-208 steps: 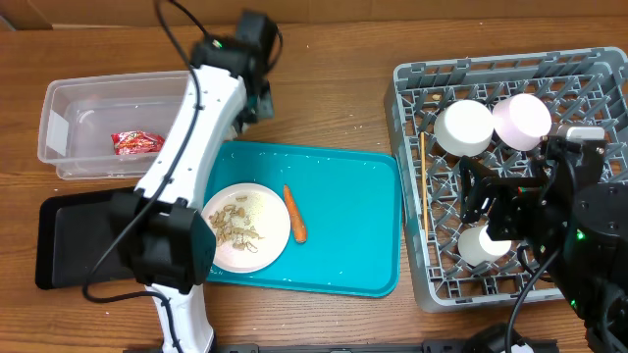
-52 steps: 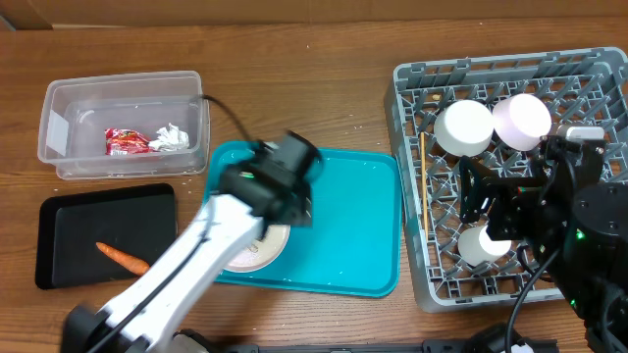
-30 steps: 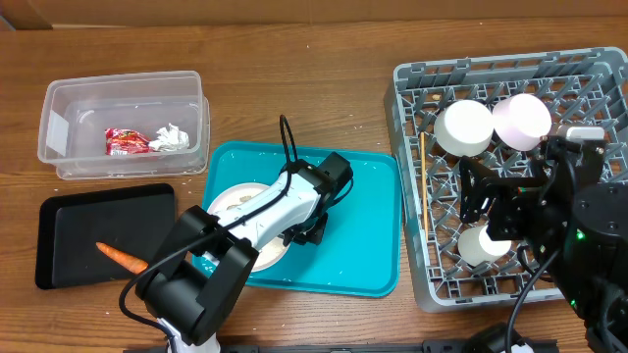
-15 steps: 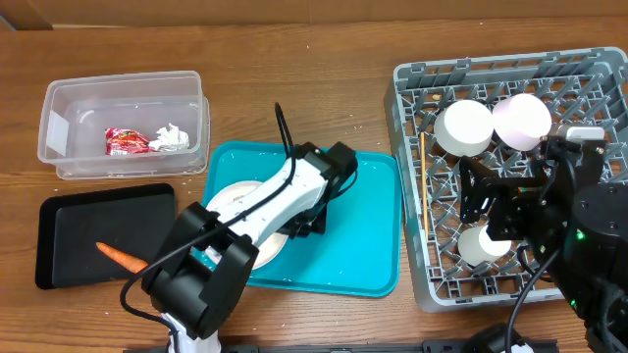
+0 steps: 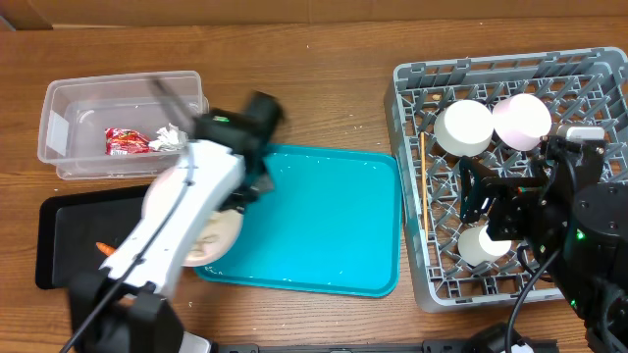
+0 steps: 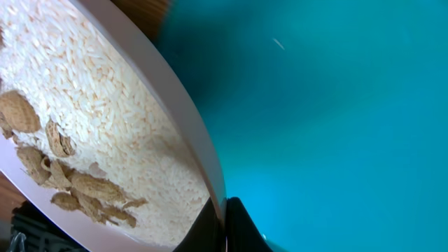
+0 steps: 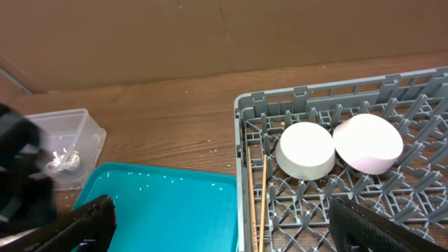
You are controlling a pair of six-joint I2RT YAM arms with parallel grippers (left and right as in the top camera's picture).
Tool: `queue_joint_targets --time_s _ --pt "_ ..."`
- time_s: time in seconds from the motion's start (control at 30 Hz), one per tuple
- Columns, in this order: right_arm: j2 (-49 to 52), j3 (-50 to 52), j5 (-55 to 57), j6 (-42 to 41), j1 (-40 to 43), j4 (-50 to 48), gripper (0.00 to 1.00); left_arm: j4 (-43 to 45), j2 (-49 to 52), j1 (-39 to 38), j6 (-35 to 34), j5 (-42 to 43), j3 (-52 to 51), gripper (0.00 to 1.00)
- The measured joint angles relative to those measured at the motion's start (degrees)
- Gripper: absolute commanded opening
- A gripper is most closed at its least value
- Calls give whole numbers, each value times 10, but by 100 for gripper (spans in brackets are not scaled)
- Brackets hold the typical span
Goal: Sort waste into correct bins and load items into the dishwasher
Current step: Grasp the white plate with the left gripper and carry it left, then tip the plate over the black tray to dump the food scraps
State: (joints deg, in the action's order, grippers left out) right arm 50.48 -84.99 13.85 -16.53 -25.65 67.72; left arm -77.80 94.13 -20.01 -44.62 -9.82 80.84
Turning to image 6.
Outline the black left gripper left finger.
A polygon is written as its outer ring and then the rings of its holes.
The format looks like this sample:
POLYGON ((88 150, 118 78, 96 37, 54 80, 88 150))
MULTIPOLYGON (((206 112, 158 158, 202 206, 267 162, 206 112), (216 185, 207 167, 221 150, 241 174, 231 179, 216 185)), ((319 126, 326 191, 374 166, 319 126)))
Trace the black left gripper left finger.
POLYGON ((211 199, 174 252, 224 252, 224 231, 211 199))

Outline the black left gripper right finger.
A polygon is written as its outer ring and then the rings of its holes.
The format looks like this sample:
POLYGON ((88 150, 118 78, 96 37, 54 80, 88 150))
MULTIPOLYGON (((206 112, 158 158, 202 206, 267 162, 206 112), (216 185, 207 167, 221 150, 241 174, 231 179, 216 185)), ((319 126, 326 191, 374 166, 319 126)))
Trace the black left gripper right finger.
POLYGON ((228 252, 286 252, 259 233, 238 197, 227 200, 225 233, 228 252))

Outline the pink plate with food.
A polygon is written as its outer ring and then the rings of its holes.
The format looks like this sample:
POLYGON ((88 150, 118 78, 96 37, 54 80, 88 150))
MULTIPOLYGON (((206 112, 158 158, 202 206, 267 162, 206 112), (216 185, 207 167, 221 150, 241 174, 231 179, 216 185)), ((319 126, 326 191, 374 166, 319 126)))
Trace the pink plate with food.
POLYGON ((111 1, 1 2, 1 170, 89 251, 174 251, 225 184, 198 110, 111 1))

